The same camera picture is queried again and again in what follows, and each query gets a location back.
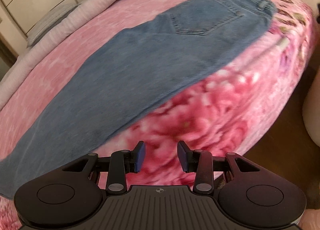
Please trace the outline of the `blue denim jeans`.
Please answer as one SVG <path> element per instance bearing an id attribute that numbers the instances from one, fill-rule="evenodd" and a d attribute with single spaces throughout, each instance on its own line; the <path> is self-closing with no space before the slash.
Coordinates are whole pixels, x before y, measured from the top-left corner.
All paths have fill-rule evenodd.
<path id="1" fill-rule="evenodd" d="M 1 196 L 90 153 L 233 61 L 269 29 L 270 0 L 187 0 L 94 52 L 1 161 Z"/>

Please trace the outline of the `pink floral blanket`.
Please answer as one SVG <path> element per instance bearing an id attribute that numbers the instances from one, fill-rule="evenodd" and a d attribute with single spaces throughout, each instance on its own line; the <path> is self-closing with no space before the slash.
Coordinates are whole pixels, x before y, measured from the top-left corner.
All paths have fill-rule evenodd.
<path id="1" fill-rule="evenodd" d="M 1 157 L 84 61 L 124 28 L 153 19 L 185 0 L 85 0 L 18 57 L 1 82 Z M 176 156 L 179 140 L 216 155 L 247 152 L 289 100 L 317 40 L 315 7 L 307 0 L 271 0 L 271 30 L 233 62 L 182 91 L 98 149 L 100 155 L 146 142 L 142 172 L 130 183 L 189 184 Z"/>

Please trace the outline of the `grey small pillow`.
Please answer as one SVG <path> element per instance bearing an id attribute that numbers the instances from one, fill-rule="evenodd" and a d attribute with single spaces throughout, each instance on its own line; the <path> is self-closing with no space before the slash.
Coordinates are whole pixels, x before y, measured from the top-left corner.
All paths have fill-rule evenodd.
<path id="1" fill-rule="evenodd" d="M 37 44 L 53 27 L 58 25 L 79 5 L 79 3 L 60 4 L 50 10 L 39 21 L 37 21 L 37 23 L 29 31 L 27 37 L 27 47 L 33 47 L 35 44 Z"/>

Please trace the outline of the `striped lilac folded quilt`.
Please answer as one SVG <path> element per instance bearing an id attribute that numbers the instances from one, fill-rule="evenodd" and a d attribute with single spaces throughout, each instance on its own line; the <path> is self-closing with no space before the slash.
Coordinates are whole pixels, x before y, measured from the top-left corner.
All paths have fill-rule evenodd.
<path id="1" fill-rule="evenodd" d="M 115 1 L 84 0 L 70 13 L 64 14 L 62 20 L 53 26 L 39 42 L 28 47 L 23 54 L 19 55 L 17 61 L 1 80 L 1 108 L 7 104 L 37 64 L 68 36 L 98 16 Z"/>

